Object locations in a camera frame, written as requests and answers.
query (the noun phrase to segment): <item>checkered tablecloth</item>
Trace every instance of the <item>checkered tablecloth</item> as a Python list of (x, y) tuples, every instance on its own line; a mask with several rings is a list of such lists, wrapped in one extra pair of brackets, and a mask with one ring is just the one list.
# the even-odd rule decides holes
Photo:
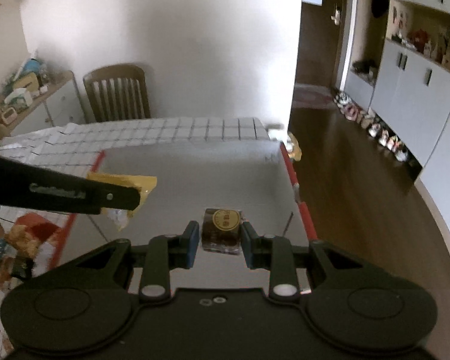
[[(85, 177), (102, 150), (112, 147), (140, 146), (181, 140), (268, 140), (269, 136), (257, 118), (169, 118), (127, 120), (87, 125), (68, 124), (46, 130), (4, 138), (0, 156), (25, 164), (48, 168), (69, 175)], [(0, 222), (6, 232), (15, 220), (27, 212), (36, 212), (59, 227), (68, 215), (57, 212), (25, 210), (2, 206)], [(53, 247), (44, 244), (35, 260), (34, 275), (47, 270)], [(0, 290), (0, 305), (6, 291)], [(5, 356), (0, 321), (0, 358)]]

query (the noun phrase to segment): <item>chair backrest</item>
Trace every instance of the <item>chair backrest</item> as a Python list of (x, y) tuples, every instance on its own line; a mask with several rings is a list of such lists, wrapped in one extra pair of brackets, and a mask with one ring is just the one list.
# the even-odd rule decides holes
[(114, 64), (83, 77), (97, 122), (150, 118), (145, 73), (134, 64)]

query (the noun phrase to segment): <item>yellow snack package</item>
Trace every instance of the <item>yellow snack package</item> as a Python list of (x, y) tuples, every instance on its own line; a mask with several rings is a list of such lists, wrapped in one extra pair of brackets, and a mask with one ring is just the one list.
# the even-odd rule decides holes
[(157, 186), (157, 178), (153, 176), (131, 176), (131, 175), (111, 175), (108, 173), (88, 172), (87, 179), (93, 181), (100, 181), (102, 183), (109, 183), (120, 185), (122, 187), (136, 188), (140, 193), (140, 204), (133, 210), (118, 210), (115, 208), (102, 208), (102, 214), (105, 214), (111, 219), (118, 228), (122, 231), (128, 225), (128, 221), (132, 216), (142, 207), (147, 200), (150, 192)]

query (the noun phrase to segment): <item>pink rug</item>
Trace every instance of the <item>pink rug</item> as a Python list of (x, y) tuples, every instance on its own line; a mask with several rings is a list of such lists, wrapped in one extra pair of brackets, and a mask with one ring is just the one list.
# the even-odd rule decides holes
[(316, 85), (296, 84), (292, 108), (333, 109), (333, 95), (329, 88)]

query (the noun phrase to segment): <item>black cabinet handle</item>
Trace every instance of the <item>black cabinet handle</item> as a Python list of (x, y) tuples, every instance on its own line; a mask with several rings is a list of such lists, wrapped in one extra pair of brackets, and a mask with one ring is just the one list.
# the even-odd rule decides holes
[(428, 74), (427, 86), (430, 86), (430, 80), (432, 79), (433, 70), (430, 69), (430, 73)]

